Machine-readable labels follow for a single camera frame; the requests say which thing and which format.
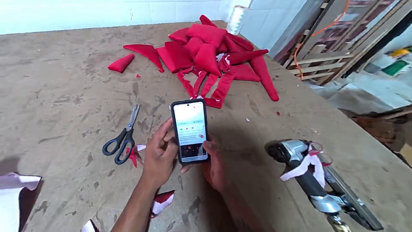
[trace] phone screen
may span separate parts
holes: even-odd
[[[173,107],[182,162],[207,159],[203,149],[206,128],[203,102],[179,104]]]

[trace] black phone case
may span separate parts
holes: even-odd
[[[204,112],[204,117],[205,117],[205,130],[206,130],[206,140],[209,141],[209,135],[207,131],[207,115],[206,115],[206,103],[203,99],[193,99],[193,100],[185,100],[185,101],[178,101],[178,102],[173,102],[172,105],[170,105],[170,110],[172,112],[172,119],[173,119],[173,129],[175,131],[175,138],[176,142],[178,143],[179,146],[179,154],[178,154],[178,159],[179,163],[181,165],[189,165],[189,164],[195,164],[195,163],[204,163],[210,160],[210,154],[207,154],[207,159],[205,160],[198,160],[198,161],[191,161],[191,162],[182,162],[182,155],[180,151],[180,144],[179,144],[179,136],[178,136],[178,128],[176,125],[176,118],[175,118],[175,112],[173,110],[173,107],[175,105],[181,105],[181,104],[188,104],[188,103],[193,103],[193,102],[203,102],[203,112]]]

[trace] green object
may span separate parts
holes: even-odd
[[[395,61],[395,63],[389,65],[388,67],[382,69],[382,72],[393,76],[395,75],[397,72],[399,72],[399,70],[401,70],[403,67],[405,67],[408,63],[403,61],[403,60],[397,60]]]

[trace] pile of red fabric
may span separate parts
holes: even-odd
[[[270,99],[279,101],[263,59],[268,50],[254,51],[249,41],[218,28],[204,15],[200,16],[200,21],[202,24],[193,24],[170,34],[172,41],[165,42],[164,47],[155,49],[152,45],[140,44],[123,47],[146,56],[163,72],[160,56],[170,72],[176,73],[189,96],[202,97],[207,106],[220,109],[233,80],[260,81]],[[198,78],[193,86],[185,79],[188,73],[194,73]],[[217,87],[210,95],[213,86]]]

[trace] metal tool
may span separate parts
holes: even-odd
[[[267,153],[276,161],[285,163],[289,168],[298,167],[307,155],[310,142],[304,140],[282,141],[268,146]],[[325,179],[333,189],[333,194],[324,190],[312,173],[295,177],[313,206],[325,213],[335,231],[350,231],[345,222],[339,217],[339,212],[349,214],[356,222],[368,230],[383,230],[381,223],[370,212],[365,204],[356,196],[351,188],[343,181],[331,166],[323,167]]]
[[[122,164],[124,162],[126,162],[126,160],[129,158],[130,154],[131,154],[131,150],[134,147],[134,140],[133,140],[133,125],[134,122],[136,121],[136,117],[137,114],[139,113],[140,110],[140,104],[137,104],[133,107],[133,111],[130,115],[130,121],[127,124],[127,127],[125,127],[123,129],[123,131],[120,133],[119,136],[117,136],[116,138],[107,141],[107,143],[105,143],[103,145],[103,154],[106,156],[111,156],[113,155],[117,150],[119,150],[119,152],[117,153],[116,157],[115,157],[115,163],[116,164]],[[116,142],[116,147],[112,150],[112,151],[108,151],[108,147],[112,144]],[[124,157],[124,159],[120,159],[120,156],[122,155],[124,149],[126,148],[127,144],[130,144],[130,150],[129,152],[126,154],[126,156]]]

